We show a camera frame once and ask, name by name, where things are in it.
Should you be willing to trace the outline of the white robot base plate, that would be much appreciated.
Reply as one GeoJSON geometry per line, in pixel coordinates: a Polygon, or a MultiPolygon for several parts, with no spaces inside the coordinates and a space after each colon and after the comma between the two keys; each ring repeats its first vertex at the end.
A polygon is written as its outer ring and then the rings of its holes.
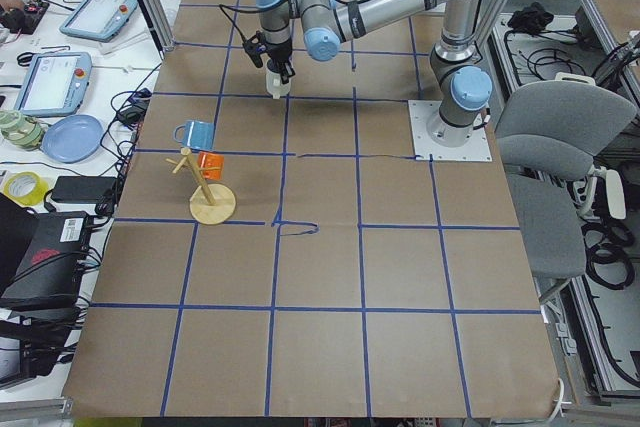
{"type": "Polygon", "coordinates": [[[440,116],[440,101],[409,100],[414,157],[422,161],[491,162],[480,112],[466,127],[452,127],[440,116]]]}

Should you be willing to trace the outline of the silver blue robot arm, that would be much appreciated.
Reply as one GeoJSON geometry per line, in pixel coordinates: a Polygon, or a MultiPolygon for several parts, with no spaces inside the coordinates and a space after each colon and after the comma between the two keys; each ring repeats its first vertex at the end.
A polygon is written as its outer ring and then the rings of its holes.
{"type": "Polygon", "coordinates": [[[260,29],[242,41],[257,67],[267,69],[267,89],[273,97],[289,90],[291,24],[299,21],[308,56],[328,62],[341,45],[390,28],[422,12],[444,9],[441,34],[430,53],[434,78],[443,100],[426,129],[433,142],[460,147],[471,136],[474,122],[491,92],[488,75],[471,64],[477,53],[476,23],[481,0],[255,0],[260,29]]]}

